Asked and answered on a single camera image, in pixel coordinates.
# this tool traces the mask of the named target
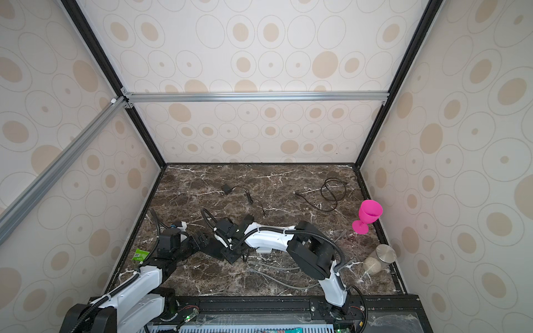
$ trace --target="pink cup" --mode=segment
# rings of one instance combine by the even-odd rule
[[[359,220],[353,221],[352,228],[358,234],[368,233],[368,225],[383,214],[383,207],[374,200],[365,200],[359,208]]]

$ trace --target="patterned wallpaper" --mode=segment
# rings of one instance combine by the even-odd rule
[[[354,162],[381,101],[136,103],[165,161]]]
[[[0,214],[114,96],[62,9],[0,1]]]
[[[450,0],[362,171],[435,332],[533,327],[533,2]]]
[[[387,90],[427,0],[78,0],[132,92]]]
[[[121,111],[0,246],[0,332],[58,332],[103,292],[158,172]]]

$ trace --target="robotic arm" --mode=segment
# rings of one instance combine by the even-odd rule
[[[344,265],[343,252],[312,224],[301,221],[283,228],[263,226],[247,215],[237,225],[228,218],[216,220],[202,209],[214,237],[198,232],[190,236],[183,229],[165,229],[152,257],[134,275],[109,294],[89,304],[77,304],[66,314],[60,333],[119,332],[140,329],[153,318],[172,319],[177,313],[173,289],[161,288],[176,270],[176,264],[198,251],[234,263],[251,249],[269,253],[273,249],[290,254],[304,273],[319,280],[326,301],[339,313],[346,313],[348,292],[337,268]],[[214,222],[209,222],[207,215]],[[337,264],[337,252],[341,262]],[[198,314],[195,309],[185,322]]]

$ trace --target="glass jar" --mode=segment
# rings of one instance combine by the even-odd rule
[[[375,275],[396,260],[396,252],[386,244],[379,244],[363,261],[363,269],[368,275]]]

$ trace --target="metal lid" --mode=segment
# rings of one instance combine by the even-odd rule
[[[386,244],[379,244],[376,247],[376,254],[379,260],[384,263],[391,264],[396,261],[396,252],[392,247]]]

